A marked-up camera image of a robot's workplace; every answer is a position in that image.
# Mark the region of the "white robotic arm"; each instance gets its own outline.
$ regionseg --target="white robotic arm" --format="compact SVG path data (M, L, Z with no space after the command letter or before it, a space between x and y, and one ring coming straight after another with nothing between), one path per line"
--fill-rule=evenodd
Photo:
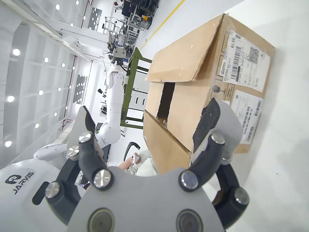
M123 69L111 64L106 78L106 121L96 135L101 148L117 142L121 136L120 120L124 99L125 75Z

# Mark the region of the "barcode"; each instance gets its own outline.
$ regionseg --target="barcode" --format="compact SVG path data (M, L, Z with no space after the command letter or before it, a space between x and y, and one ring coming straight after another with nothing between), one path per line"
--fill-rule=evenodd
M232 66L232 73L231 73L231 79L233 80L238 80L238 63L240 59L240 53L241 53L241 47L236 46L235 50L235 56L234 56L234 61L233 61L233 66Z
M257 60L259 58L259 51L253 47L250 47L250 53L248 57L248 61L257 64Z
M254 127L250 128L250 132L249 132L248 138L246 140L247 142L250 141L250 139L251 139L251 136L252 136L252 133L253 133L253 129L254 129Z
M246 116L245 116L245 119L244 119L244 122L243 122L243 128L244 128L245 125L246 125L246 121L247 121L247 119L248 119L249 111L250 111L250 107L248 106L247 112L246 112Z
M254 116L257 116L257 115L258 115L259 110L260 110L260 107L261 107L261 103L262 103L262 100L259 100L259 103L257 104L257 108L256 108L256 111L255 111Z
M249 117L248 117L248 123L247 123L247 125L246 125L246 129L245 129L245 131L244 131L244 135L245 135L246 132L247 132L247 129L248 129L248 126L249 126L249 122L250 122L251 115L252 115L252 109L250 110L250 114L249 114Z

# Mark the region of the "white robot body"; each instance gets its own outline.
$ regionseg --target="white robot body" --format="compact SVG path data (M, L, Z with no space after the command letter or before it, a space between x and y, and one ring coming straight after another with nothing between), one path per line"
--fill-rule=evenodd
M53 214L42 191L40 204L34 196L42 184L54 181L59 169L43 160L28 159L0 170L1 231L65 231Z
M125 76L119 65L111 64L106 79L106 121L96 135L101 148L120 139L121 109L124 98Z
M51 165L61 169L68 159L66 144L48 144L38 149L34 155L34 159L45 160Z

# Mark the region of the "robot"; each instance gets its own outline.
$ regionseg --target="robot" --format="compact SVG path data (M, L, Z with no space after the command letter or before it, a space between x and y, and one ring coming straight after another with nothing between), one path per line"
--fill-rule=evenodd
M197 129L188 169L138 177L106 166L82 106L60 172L37 159L0 170L2 230L224 232L249 204L230 165L242 127L232 109L213 98ZM80 170L91 183L83 196L74 185ZM215 173L221 190L211 202L201 187Z
M107 44L110 51L111 64L106 77L106 89L100 93L106 97L106 121L100 127L96 135L99 145L103 148L109 144L116 143L120 136L121 110L124 99L125 74L123 60L127 55L129 47L115 45L115 38L109 33Z

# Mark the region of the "metal screw head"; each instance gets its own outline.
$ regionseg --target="metal screw head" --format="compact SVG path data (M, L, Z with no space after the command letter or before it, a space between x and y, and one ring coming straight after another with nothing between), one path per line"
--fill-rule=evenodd
M71 157L71 158L76 157L78 155L78 153L79 153L79 146L74 145L74 146L69 148L68 156Z
M47 198L53 198L54 196L57 196L57 194L60 191L60 185L58 182L53 181L51 182L45 189L45 196Z
M246 190L244 190L243 188L237 188L235 190L234 197L236 202L238 202L239 204L247 205L250 202L250 197Z
M225 139L224 139L223 135L221 135L221 134L213 133L211 135L211 138L217 144L220 144L220 145L225 144Z
M190 170L185 170L181 174L181 183L190 190L196 189L198 186L198 180L196 175Z
M100 171L97 172L93 183L94 185L101 189L101 188L105 188L111 181L111 173L110 171L106 170L106 169L102 169Z
M82 135L78 138L78 140L80 143L85 143L91 139L91 136L92 136L92 133L85 132L85 133L82 133Z

